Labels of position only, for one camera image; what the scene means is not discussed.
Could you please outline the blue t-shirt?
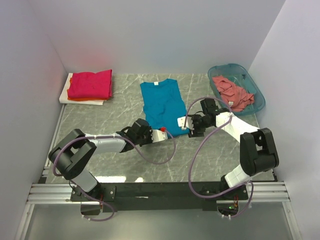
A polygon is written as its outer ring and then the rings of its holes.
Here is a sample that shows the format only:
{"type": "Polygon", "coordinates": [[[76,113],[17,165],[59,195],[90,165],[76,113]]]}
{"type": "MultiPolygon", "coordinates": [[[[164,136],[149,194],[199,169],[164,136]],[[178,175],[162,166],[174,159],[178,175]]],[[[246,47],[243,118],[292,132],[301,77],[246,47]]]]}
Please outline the blue t-shirt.
{"type": "Polygon", "coordinates": [[[140,89],[145,120],[152,129],[164,127],[173,137],[188,133],[178,126],[178,118],[185,116],[187,110],[177,80],[167,78],[160,82],[143,82],[140,89]]]}

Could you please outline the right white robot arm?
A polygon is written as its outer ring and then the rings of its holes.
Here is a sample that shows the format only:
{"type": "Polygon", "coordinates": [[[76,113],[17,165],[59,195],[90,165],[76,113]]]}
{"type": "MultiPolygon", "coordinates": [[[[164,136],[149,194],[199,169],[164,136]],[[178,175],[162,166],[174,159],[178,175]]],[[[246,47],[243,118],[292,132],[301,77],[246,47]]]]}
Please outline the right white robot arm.
{"type": "Polygon", "coordinates": [[[261,172],[267,172],[279,165],[279,157],[273,134],[268,128],[258,129],[234,116],[231,111],[225,112],[225,119],[209,133],[197,148],[188,171],[188,186],[191,192],[203,199],[222,197],[230,200],[237,194],[237,188],[250,183],[250,180],[261,172]],[[219,187],[219,193],[201,195],[197,193],[191,182],[191,172],[196,157],[206,141],[219,130],[223,130],[240,144],[240,164],[224,176],[226,181],[219,187]]]}

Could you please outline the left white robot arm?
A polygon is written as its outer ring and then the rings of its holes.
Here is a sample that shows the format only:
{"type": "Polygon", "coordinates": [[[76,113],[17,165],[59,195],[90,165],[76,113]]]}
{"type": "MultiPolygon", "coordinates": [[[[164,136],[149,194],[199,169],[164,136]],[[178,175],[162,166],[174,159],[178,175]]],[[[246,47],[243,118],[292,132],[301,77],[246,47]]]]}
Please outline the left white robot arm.
{"type": "Polygon", "coordinates": [[[107,135],[87,134],[76,128],[63,138],[48,154],[56,176],[62,176],[82,188],[82,195],[94,201],[102,195],[98,180],[86,169],[93,155],[125,153],[134,146],[153,143],[154,130],[139,118],[132,126],[107,135]]]}

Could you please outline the salmon pink t-shirt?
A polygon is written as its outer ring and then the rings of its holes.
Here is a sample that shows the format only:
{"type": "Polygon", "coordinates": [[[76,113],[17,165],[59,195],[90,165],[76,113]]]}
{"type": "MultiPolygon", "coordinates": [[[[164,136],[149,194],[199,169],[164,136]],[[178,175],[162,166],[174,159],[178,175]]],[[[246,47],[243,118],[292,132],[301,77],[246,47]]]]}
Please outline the salmon pink t-shirt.
{"type": "Polygon", "coordinates": [[[255,102],[254,94],[248,93],[243,87],[222,75],[213,77],[212,81],[223,102],[228,104],[234,112],[241,112],[255,102]]]}

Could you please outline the teal plastic basket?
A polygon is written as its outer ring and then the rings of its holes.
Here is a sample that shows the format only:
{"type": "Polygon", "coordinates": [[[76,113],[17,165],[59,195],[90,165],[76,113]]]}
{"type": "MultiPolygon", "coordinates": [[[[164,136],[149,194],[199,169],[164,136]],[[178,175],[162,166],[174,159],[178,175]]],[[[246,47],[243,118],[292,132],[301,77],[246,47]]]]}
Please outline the teal plastic basket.
{"type": "Polygon", "coordinates": [[[265,107],[263,94],[243,66],[217,65],[207,75],[214,95],[222,100],[221,106],[230,106],[236,116],[252,115],[265,107]]]}

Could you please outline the black base beam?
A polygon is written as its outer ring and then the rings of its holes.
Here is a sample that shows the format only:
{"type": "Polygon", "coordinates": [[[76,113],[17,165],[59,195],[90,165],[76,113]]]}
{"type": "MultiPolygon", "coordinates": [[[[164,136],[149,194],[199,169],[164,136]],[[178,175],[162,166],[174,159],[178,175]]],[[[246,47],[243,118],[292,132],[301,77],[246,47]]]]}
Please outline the black base beam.
{"type": "Polygon", "coordinates": [[[115,211],[193,210],[216,211],[218,201],[249,199],[240,186],[215,198],[204,199],[192,193],[187,182],[101,183],[94,197],[112,205],[115,211]]]}

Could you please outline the folded magenta t-shirt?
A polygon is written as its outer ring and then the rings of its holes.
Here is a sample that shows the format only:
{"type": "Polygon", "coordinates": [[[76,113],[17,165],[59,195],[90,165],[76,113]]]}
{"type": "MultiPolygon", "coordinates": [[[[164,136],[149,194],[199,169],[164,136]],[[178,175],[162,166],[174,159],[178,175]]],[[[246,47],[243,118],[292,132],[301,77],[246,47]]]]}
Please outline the folded magenta t-shirt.
{"type": "Polygon", "coordinates": [[[73,73],[72,85],[68,89],[70,98],[109,99],[112,96],[112,70],[97,73],[73,73]]]}

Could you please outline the folded white t-shirt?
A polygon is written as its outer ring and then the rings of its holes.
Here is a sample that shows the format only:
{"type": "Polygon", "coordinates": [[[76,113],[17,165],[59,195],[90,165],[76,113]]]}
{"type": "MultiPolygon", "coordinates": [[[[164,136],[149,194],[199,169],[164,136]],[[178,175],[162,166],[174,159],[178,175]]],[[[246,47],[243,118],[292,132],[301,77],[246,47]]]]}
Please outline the folded white t-shirt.
{"type": "Polygon", "coordinates": [[[103,100],[86,100],[86,101],[74,101],[68,99],[68,92],[67,90],[70,87],[70,80],[73,76],[73,73],[69,73],[62,89],[62,92],[59,96],[59,102],[61,104],[79,104],[79,105],[94,105],[94,106],[102,106],[104,104],[103,100]]]}

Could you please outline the aluminium frame rail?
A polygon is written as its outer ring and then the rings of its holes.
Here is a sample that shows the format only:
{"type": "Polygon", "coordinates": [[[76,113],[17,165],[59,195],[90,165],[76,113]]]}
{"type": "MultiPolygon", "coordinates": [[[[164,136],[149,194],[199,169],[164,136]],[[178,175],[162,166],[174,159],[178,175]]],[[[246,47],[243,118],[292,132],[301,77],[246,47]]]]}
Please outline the aluminium frame rail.
{"type": "MultiPolygon", "coordinates": [[[[54,139],[58,143],[73,128],[89,133],[112,133],[143,117],[142,110],[111,106],[67,105],[61,110],[54,139]]],[[[193,166],[193,180],[218,180],[236,166],[238,143],[226,133],[212,137],[193,166]]],[[[181,136],[177,152],[167,165],[153,165],[136,153],[107,153],[88,164],[101,182],[182,182],[201,138],[181,136]]],[[[80,203],[71,202],[72,189],[65,180],[53,179],[49,161],[44,184],[31,186],[18,240],[302,240],[284,182],[272,182],[271,172],[254,183],[251,207],[231,220],[218,212],[201,210],[120,211],[111,220],[81,218],[80,203]]]]}

